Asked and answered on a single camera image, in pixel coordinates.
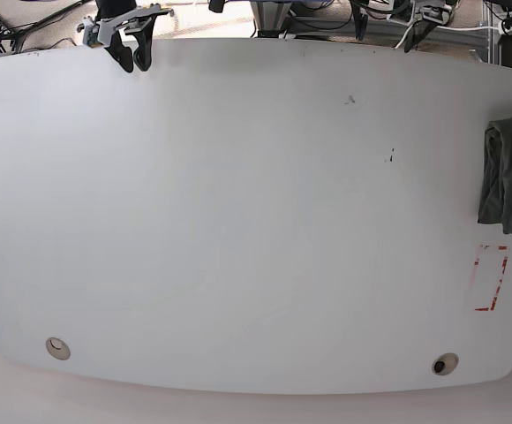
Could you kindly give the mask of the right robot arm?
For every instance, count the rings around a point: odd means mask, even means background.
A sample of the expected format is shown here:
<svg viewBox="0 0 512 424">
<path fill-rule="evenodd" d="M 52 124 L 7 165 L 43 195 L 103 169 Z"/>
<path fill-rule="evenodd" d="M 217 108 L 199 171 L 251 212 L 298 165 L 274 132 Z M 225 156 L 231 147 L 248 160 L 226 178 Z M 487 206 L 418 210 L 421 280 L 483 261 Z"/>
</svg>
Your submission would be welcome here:
<svg viewBox="0 0 512 424">
<path fill-rule="evenodd" d="M 82 43 L 89 48 L 105 48 L 126 71 L 134 66 L 146 72 L 152 64 L 152 41 L 155 21 L 174 11 L 160 4 L 138 6 L 133 0 L 96 1 L 94 19 L 85 17 L 77 31 L 83 33 Z"/>
</svg>

